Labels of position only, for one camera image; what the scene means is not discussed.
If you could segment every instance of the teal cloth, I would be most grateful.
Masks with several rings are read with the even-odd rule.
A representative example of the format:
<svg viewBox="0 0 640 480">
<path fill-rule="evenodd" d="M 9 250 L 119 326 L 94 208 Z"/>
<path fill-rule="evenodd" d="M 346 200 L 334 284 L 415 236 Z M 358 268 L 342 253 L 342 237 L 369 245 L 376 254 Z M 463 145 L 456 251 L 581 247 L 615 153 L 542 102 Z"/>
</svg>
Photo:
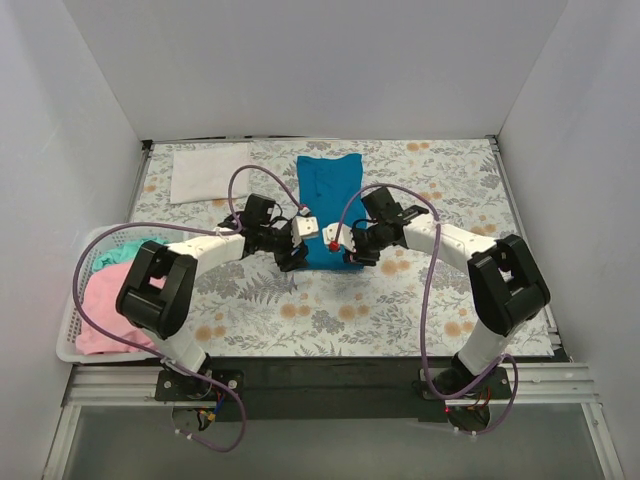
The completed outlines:
<svg viewBox="0 0 640 480">
<path fill-rule="evenodd" d="M 298 183 L 300 185 L 300 203 L 311 209 L 318 220 L 320 231 L 331 223 L 340 220 L 342 210 L 349 199 L 362 186 L 362 155 L 350 153 L 337 160 L 327 158 L 298 157 Z M 366 218 L 362 202 L 356 200 L 347 212 L 345 224 L 351 224 Z M 310 270 L 360 270 L 362 265 L 344 263 L 340 252 L 332 253 L 324 244 L 322 233 L 317 238 L 305 240 L 309 247 L 307 255 Z"/>
<path fill-rule="evenodd" d="M 112 250 L 107 250 L 105 253 L 100 255 L 93 261 L 91 265 L 91 273 L 96 273 L 102 270 L 103 268 L 108 267 L 109 265 L 116 265 L 118 263 L 126 263 L 135 258 L 138 254 L 138 250 L 144 242 L 154 241 L 159 243 L 160 245 L 164 245 L 169 243 L 168 240 L 160 237 L 146 237 L 141 240 L 136 240 L 134 242 L 127 242 L 124 245 L 114 248 Z"/>
</svg>

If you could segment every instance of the white towel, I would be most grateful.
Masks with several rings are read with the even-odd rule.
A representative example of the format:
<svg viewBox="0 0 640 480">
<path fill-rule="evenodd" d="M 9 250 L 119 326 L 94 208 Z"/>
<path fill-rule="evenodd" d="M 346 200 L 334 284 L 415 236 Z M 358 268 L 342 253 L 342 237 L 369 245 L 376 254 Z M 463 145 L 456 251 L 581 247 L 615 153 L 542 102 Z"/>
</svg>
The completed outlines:
<svg viewBox="0 0 640 480">
<path fill-rule="evenodd" d="M 247 143 L 175 152 L 171 176 L 171 203 L 227 198 L 231 175 L 248 163 Z M 233 182 L 233 198 L 247 195 L 249 170 L 244 170 Z"/>
</svg>

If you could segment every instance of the laundry basket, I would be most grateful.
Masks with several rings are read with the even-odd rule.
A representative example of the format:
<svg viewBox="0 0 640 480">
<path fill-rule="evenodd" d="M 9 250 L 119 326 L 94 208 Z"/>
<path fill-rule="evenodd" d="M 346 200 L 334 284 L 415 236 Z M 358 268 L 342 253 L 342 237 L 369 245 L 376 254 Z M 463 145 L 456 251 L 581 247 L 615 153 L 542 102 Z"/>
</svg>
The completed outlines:
<svg viewBox="0 0 640 480">
<path fill-rule="evenodd" d="M 106 232 L 110 227 L 100 227 L 93 230 L 85 241 L 86 247 L 93 239 L 103 232 Z M 106 238 L 103 238 L 93 248 L 93 250 L 87 256 L 87 259 L 82 266 L 80 277 L 78 280 L 80 289 L 80 299 L 84 297 L 84 289 L 87 286 L 89 277 L 91 276 L 91 265 L 93 261 L 99 256 L 105 253 L 107 250 L 122 246 L 127 242 L 132 242 L 145 237 L 160 237 L 168 240 L 169 242 L 181 242 L 190 238 L 192 234 L 182 232 L 179 230 L 170 230 L 168 228 L 158 227 L 132 227 L 125 230 L 112 233 Z M 82 329 L 82 319 L 78 314 L 78 311 L 73 304 L 73 298 L 69 294 L 67 305 L 64 311 L 64 317 L 62 319 L 62 325 L 60 326 L 60 333 L 58 334 L 58 343 L 56 345 L 56 353 L 58 358 L 63 362 L 69 363 L 110 363 L 110 362 L 131 362 L 136 360 L 144 360 L 150 358 L 151 355 L 146 352 L 138 353 L 103 353 L 96 355 L 83 355 L 76 350 L 76 337 L 80 334 Z"/>
</svg>

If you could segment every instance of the floral tablecloth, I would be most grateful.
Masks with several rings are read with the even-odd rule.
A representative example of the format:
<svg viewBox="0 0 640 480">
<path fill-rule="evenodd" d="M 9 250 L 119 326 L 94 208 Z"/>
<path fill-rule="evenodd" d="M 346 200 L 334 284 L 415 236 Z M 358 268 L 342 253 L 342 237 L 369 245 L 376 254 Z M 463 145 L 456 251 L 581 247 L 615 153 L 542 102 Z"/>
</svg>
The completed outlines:
<svg viewBox="0 0 640 480">
<path fill-rule="evenodd" d="M 221 143 L 156 144 L 134 221 L 213 228 L 228 215 L 225 200 L 169 204 L 173 153 Z M 404 185 L 432 200 L 445 222 L 479 234 L 516 232 L 496 161 L 486 140 L 259 140 L 254 163 L 270 168 L 297 194 L 298 155 L 338 158 L 363 154 L 364 184 Z M 253 172 L 251 191 L 275 198 L 287 216 L 295 209 L 267 175 Z M 393 192 L 405 207 L 414 203 Z M 236 202 L 243 207 L 242 201 Z M 258 254 L 216 268 L 195 285 L 188 328 L 211 355 L 418 355 L 422 285 L 429 256 L 388 248 L 376 267 L 359 272 L 282 273 Z M 427 346 L 452 355 L 473 330 L 467 276 L 440 262 L 429 305 Z M 551 355 L 544 313 L 527 322 L 509 347 L 517 355 Z"/>
</svg>

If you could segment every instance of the wall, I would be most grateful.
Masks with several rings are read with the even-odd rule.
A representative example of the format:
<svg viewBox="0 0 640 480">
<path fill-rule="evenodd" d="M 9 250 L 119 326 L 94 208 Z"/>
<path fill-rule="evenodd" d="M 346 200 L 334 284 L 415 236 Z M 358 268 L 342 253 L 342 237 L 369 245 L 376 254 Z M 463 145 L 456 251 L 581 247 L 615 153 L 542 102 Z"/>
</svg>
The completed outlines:
<svg viewBox="0 0 640 480">
<path fill-rule="evenodd" d="M 61 1 L 1 0 L 0 44 L 0 478 L 23 480 L 60 413 L 74 260 L 123 219 L 140 144 Z"/>
<path fill-rule="evenodd" d="M 570 0 L 499 140 L 563 341 L 640 478 L 640 3 Z"/>
<path fill-rule="evenodd" d="M 566 1 L 65 0 L 140 138 L 497 133 Z"/>
</svg>

